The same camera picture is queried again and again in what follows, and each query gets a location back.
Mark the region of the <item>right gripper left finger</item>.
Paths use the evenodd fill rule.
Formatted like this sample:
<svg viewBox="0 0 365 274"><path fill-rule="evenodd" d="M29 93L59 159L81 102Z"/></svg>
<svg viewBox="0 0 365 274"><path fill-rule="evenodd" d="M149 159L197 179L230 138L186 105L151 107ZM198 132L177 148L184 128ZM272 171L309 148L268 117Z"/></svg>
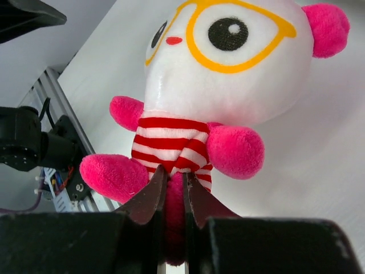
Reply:
<svg viewBox="0 0 365 274"><path fill-rule="evenodd" d="M165 273L168 175L113 212L22 213L1 217L2 273Z"/></svg>

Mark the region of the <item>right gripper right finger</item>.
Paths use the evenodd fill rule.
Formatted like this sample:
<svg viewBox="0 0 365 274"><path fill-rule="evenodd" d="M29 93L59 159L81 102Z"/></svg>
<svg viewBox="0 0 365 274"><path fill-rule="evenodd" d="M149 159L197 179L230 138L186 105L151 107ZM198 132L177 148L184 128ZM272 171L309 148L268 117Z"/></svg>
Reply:
<svg viewBox="0 0 365 274"><path fill-rule="evenodd" d="M333 221L242 217L183 176L186 273L362 273L343 230Z"/></svg>

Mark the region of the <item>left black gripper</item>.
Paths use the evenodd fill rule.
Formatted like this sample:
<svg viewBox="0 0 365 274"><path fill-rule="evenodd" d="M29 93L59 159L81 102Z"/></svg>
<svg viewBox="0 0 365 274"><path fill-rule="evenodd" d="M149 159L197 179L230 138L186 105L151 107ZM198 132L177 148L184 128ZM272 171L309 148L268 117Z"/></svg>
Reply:
<svg viewBox="0 0 365 274"><path fill-rule="evenodd" d="M39 0L1 0L1 43L6 43L36 29L60 26L67 17Z"/></svg>

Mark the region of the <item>pink toy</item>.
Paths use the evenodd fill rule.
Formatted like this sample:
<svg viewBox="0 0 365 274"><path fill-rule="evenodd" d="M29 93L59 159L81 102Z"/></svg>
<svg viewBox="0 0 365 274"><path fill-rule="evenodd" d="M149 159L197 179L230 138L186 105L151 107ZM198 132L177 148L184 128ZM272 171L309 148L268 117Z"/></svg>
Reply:
<svg viewBox="0 0 365 274"><path fill-rule="evenodd" d="M183 174L210 191L212 169L239 180L256 175L265 147L252 125L299 99L313 58L347 45L350 22L338 6L294 1L186 1L158 29L145 59L145 98L116 96L109 105L135 133L131 156L93 154L80 164L94 191L120 203L169 175L165 254L185 260Z"/></svg>

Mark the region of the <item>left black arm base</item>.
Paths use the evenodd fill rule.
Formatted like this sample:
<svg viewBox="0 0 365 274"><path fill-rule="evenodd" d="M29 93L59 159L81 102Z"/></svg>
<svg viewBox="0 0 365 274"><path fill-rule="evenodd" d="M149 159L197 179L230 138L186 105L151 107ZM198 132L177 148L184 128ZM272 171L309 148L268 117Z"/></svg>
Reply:
<svg viewBox="0 0 365 274"><path fill-rule="evenodd" d="M51 130L42 133L39 165L59 171L71 200L79 202L90 193L90 188L83 181L79 171L87 151L67 115L62 115L56 122L53 121L50 100L46 98L39 115L40 120L47 116L51 124Z"/></svg>

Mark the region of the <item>aluminium front rail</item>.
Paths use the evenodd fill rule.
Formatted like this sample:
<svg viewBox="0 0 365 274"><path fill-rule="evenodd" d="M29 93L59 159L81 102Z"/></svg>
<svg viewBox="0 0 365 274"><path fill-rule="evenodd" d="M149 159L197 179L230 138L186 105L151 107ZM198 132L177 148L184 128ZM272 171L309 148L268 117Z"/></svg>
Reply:
<svg viewBox="0 0 365 274"><path fill-rule="evenodd" d="M67 116L72 123L78 137L83 145L84 152L88 155L94 152L84 130L82 129L75 112L66 98L59 82L59 73L53 68L46 68L40 77L33 84L21 100L20 106L31 106L37 110L41 109L43 102L50 98L50 114L54 121L59 120L62 116ZM71 183L66 190L56 196L53 194L53 202L58 212L108 212L117 209L120 203L105 198L95 191L86 193L84 199L74 202L71 198L71 190L80 188L83 182Z"/></svg>

